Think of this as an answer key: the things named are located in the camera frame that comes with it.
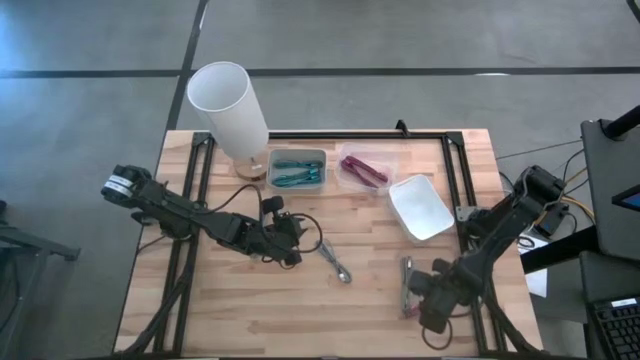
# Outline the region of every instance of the white cylindrical container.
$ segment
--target white cylindrical container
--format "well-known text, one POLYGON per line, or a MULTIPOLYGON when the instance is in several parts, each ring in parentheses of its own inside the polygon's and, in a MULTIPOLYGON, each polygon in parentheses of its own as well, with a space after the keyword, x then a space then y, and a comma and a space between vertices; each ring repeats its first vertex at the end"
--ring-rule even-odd
POLYGON ((189 81, 187 97, 227 156, 241 161, 265 150, 269 129, 242 66, 227 61, 204 66, 189 81))

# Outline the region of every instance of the concrete floor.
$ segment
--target concrete floor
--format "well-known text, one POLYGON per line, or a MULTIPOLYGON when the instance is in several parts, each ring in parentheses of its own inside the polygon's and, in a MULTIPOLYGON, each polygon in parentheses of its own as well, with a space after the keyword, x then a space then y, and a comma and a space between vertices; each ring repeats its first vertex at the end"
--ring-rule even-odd
MULTIPOLYGON (((180 70, 197 6, 0 0, 0 74, 180 70)), ((623 0, 211 0, 192 68, 216 60, 248 68, 639 66, 638 38, 623 0)), ((501 157, 578 139, 581 121, 638 104, 637 72, 579 72, 253 81, 272 129, 390 128, 400 118, 412 128, 488 128, 501 157)), ((76 263, 49 261, 19 358, 104 355, 140 227, 99 191, 115 164, 155 169, 178 79, 29 74, 36 78, 0 79, 0 199, 12 224, 83 250, 76 263)), ((182 105, 177 128, 201 128, 182 105)), ((560 175, 579 148, 498 164, 512 179, 533 164, 560 175)), ((574 194, 590 204, 587 186, 574 194)), ((551 269, 551 296, 534 304, 545 348, 579 356, 581 326, 556 319, 581 315, 576 266, 567 268, 551 269)))

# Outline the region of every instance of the wooden table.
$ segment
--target wooden table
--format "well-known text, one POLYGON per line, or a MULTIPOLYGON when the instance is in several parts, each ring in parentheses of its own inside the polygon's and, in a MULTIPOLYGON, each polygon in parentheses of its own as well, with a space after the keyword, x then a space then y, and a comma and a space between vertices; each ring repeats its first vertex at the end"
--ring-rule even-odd
MULTIPOLYGON (((487 130, 462 130, 476 198, 490 207, 504 195, 487 130)), ((157 181, 181 193, 193 132, 170 131, 165 139, 157 181)), ((416 318, 400 319, 400 265, 411 255, 415 267, 430 271, 435 258, 453 260, 459 255, 455 227, 436 236, 426 247, 415 247, 394 218, 385 196, 377 197, 338 186, 333 174, 340 146, 353 140, 271 140, 275 148, 322 148, 328 153, 328 183, 319 195, 285 195, 285 210, 305 212, 322 225, 339 260, 351 271, 353 283, 342 284, 332 267, 319 255, 307 254, 293 270, 263 264, 218 246, 204 233, 200 237, 183 347, 184 356, 440 356, 477 353, 470 317, 452 319, 453 341, 434 351, 421 339, 416 318)), ((451 208, 442 145, 433 140, 357 140, 398 159, 400 181, 424 174, 451 208)), ((464 189, 455 160, 458 188, 464 189)), ((194 184, 197 191, 199 174, 194 184)), ((209 179, 209 207, 226 200, 245 181, 234 175, 230 159, 215 150, 209 179)), ((273 190, 261 184, 263 197, 273 190)), ((226 211, 257 217, 252 191, 241 193, 226 211)), ((145 229, 141 244, 159 235, 145 229)), ((301 239, 312 246, 317 232, 301 239)), ((160 304, 170 240, 141 253, 133 268, 116 350, 124 349, 144 329, 160 304)), ((496 263, 494 281, 498 299, 533 345, 541 348, 540 335, 517 249, 512 246, 496 263)), ((456 309, 455 313, 466 311, 456 309)), ((487 329, 490 320, 483 309, 487 329)), ((167 335, 172 336, 170 324, 167 335)), ((435 344, 446 336, 429 334, 435 344)))

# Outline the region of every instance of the white plastic bowl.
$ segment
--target white plastic bowl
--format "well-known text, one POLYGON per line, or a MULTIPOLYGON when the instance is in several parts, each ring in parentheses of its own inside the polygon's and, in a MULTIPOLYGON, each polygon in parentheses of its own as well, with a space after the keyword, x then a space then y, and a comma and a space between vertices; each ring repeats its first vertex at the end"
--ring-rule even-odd
POLYGON ((453 216, 424 175, 412 176, 389 188, 391 207, 411 241, 423 244, 454 224, 453 216))

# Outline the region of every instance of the red object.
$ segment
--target red object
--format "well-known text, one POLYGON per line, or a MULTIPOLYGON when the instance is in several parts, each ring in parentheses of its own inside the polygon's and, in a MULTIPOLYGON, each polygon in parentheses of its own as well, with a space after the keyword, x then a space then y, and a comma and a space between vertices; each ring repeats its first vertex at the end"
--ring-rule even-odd
POLYGON ((355 175, 358 178, 358 180, 360 180, 360 182, 362 182, 364 185, 372 187, 372 188, 376 188, 377 189, 378 185, 376 185, 371 180, 369 180, 366 177, 364 177, 360 173, 360 171, 358 171, 358 168, 361 168, 366 173, 368 173, 371 176, 373 176, 374 178, 384 182, 385 184, 389 181, 389 178, 387 177, 387 175, 375 170, 371 166, 365 164, 364 162, 362 162, 358 158, 355 158, 355 157, 353 157, 351 155, 349 155, 349 156, 345 157, 344 159, 342 159, 342 161, 340 161, 340 166, 342 167, 343 170, 345 170, 347 172, 350 172, 353 175, 355 175))

